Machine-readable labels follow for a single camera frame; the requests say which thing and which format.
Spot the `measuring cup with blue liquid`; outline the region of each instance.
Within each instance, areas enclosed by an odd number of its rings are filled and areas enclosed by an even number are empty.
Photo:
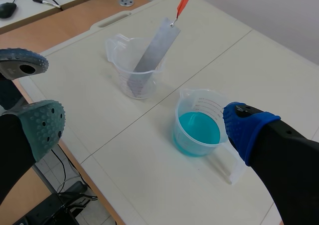
[[[245,164],[228,141],[223,119],[228,99],[209,89],[183,89],[175,110],[174,143],[185,155],[202,157],[218,146],[235,158],[228,179],[233,184],[241,176]]]

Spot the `wooden desk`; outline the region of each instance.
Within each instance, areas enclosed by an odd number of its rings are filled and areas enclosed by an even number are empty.
[[[123,7],[118,4],[118,0],[90,0],[60,13],[51,15],[49,17],[43,18],[31,24],[25,25],[18,29],[12,30],[5,34],[0,35],[0,48],[26,48],[32,50],[34,52],[40,53],[45,51],[57,44],[60,44],[78,34],[81,34],[87,31],[90,26],[102,19],[105,19],[111,15],[114,15],[118,12],[124,10],[132,10],[141,5],[144,5],[149,2],[149,0],[134,0],[135,4],[131,7]],[[26,98],[26,100],[31,103],[31,99],[24,92],[24,90],[19,85],[18,81],[14,81],[20,92]],[[63,143],[59,143],[60,147],[66,153],[68,158],[75,165],[77,170],[81,173],[87,183],[90,185],[92,190],[97,194],[101,203],[106,207],[108,212],[112,215],[112,217],[117,221],[119,225],[124,224],[121,218],[116,214],[115,210],[111,207],[108,201],[103,197],[101,192],[95,186],[95,184],[91,181],[89,176],[82,169],[81,165],[76,161],[70,151],[66,148]],[[42,188],[42,181],[39,181],[38,185],[34,185],[33,181],[35,178],[39,177],[34,173],[33,170],[30,170],[26,173],[23,178],[23,181],[19,181],[18,191],[24,190],[24,193],[28,194],[31,188],[39,187]],[[2,216],[3,214],[15,214],[15,220],[11,219],[11,223],[8,222],[7,218],[3,222],[0,221],[1,225],[11,225],[12,221],[16,221],[21,216],[26,214],[29,210],[31,210],[35,205],[39,204],[43,201],[50,193],[44,188],[36,196],[34,193],[29,193],[29,195],[34,199],[32,202],[31,197],[25,198],[25,201],[31,201],[29,204],[23,204],[20,201],[16,203],[16,199],[19,198],[21,194],[24,193],[16,193],[15,196],[11,196],[11,193],[6,198],[2,206],[0,207],[0,218],[5,218]]]
[[[45,200],[51,192],[31,168],[11,189],[0,206],[0,224],[12,225],[32,208]]]

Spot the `empty measuring cup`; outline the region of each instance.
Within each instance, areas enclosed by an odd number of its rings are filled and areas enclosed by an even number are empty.
[[[183,89],[175,110],[174,142],[184,154],[202,157],[223,146],[234,158],[227,178],[235,183],[245,169],[237,151],[230,145],[223,119],[228,100],[208,89]]]
[[[117,34],[106,40],[106,54],[118,73],[120,89],[135,99],[150,97],[159,83],[159,76],[164,68],[165,58],[155,70],[134,72],[151,38],[126,38]]]

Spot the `white table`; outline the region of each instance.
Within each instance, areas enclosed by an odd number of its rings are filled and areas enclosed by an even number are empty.
[[[66,5],[70,2],[74,2],[76,0],[56,0],[60,5]],[[0,0],[0,4],[6,3],[6,2],[13,2],[13,0]],[[15,0],[15,3],[17,5],[17,9],[14,12],[14,14],[7,19],[0,19],[0,31],[1,33],[6,32],[8,30],[5,30],[4,27],[10,26],[14,23],[17,23],[22,20],[26,20],[30,17],[40,15],[44,13],[46,16],[50,15],[49,13],[56,13],[57,11],[60,11],[60,9],[45,5],[45,4],[39,4],[35,3],[32,0]]]
[[[181,33],[167,53],[163,85],[147,100],[125,96],[105,58],[105,39],[151,37],[163,17],[174,19],[179,1],[155,0],[93,25],[44,52],[48,71],[20,83],[33,101],[63,104],[63,142],[126,224],[279,224],[250,168],[231,186],[206,158],[175,149],[179,90],[215,89],[280,115],[312,138],[319,127],[319,70],[203,0],[190,0],[176,24]]]

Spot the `computer mouse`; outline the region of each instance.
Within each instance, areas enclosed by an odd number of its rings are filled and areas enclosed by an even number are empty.
[[[16,9],[16,4],[15,3],[3,3],[0,4],[0,18],[6,19],[12,16],[13,12]]]

